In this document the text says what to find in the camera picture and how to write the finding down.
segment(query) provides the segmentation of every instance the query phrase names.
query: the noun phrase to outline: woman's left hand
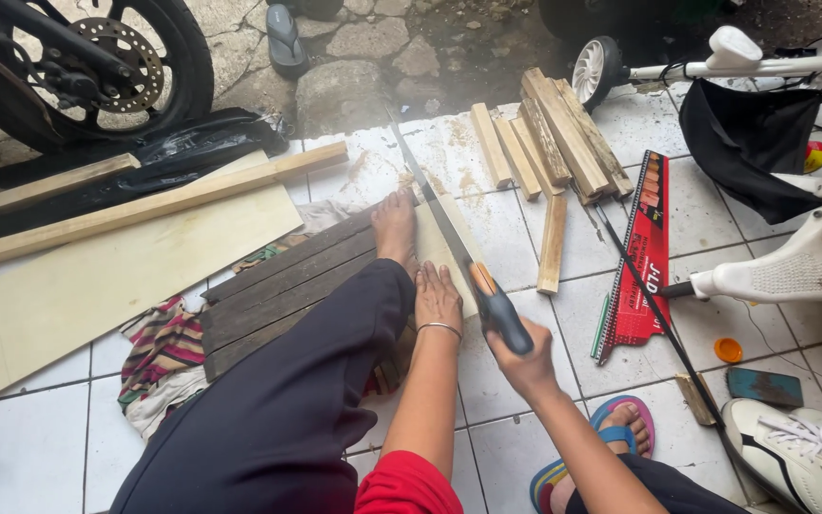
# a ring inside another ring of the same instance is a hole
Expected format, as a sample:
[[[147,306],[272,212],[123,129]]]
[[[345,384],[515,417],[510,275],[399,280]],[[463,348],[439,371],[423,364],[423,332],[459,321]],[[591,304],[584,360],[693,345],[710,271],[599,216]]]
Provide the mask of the woman's left hand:
[[[445,323],[462,333],[462,297],[452,285],[450,268],[427,261],[417,271],[417,300],[415,321],[417,328],[427,323]]]

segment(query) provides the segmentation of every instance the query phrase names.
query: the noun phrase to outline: orange saw handle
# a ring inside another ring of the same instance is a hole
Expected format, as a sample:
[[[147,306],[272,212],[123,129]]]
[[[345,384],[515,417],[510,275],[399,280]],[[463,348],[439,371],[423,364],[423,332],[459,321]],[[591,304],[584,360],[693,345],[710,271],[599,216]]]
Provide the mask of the orange saw handle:
[[[475,299],[478,301],[480,326],[484,337],[488,330],[495,330],[506,343],[509,351],[525,355],[534,349],[534,342],[512,305],[509,297],[497,286],[483,263],[469,266],[471,283],[474,284]]]

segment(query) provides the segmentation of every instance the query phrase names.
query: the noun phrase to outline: orange bottle cap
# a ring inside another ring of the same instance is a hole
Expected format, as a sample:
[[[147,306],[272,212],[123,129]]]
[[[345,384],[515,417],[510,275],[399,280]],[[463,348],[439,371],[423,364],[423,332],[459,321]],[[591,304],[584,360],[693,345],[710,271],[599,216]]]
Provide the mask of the orange bottle cap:
[[[715,341],[715,355],[732,364],[741,362],[741,357],[744,356],[744,350],[741,344],[730,337],[723,337]]]

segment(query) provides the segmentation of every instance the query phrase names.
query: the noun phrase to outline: red shirt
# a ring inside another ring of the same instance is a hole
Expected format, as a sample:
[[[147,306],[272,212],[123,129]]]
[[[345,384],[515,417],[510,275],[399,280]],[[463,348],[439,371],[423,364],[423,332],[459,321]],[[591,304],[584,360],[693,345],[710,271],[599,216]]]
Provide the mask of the red shirt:
[[[354,514],[462,514],[450,482],[426,459],[390,452],[357,489]]]

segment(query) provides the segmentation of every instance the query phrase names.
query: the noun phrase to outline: bracelet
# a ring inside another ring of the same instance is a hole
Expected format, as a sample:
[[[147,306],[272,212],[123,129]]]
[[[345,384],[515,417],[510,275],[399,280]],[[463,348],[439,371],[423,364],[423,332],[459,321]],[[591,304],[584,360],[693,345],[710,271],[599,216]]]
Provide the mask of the bracelet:
[[[445,323],[437,323],[436,321],[434,321],[434,322],[430,322],[430,323],[425,323],[425,324],[423,324],[423,325],[419,326],[419,327],[417,328],[417,331],[418,331],[418,332],[420,332],[420,329],[421,329],[421,328],[423,328],[423,327],[425,327],[425,326],[442,326],[442,327],[444,327],[444,328],[448,328],[449,330],[452,330],[452,331],[456,334],[456,336],[459,336],[459,341],[462,341],[462,334],[461,334],[461,332],[459,332],[458,330],[455,330],[453,327],[451,327],[451,326],[449,326],[449,325],[447,325],[447,324],[445,324]]]

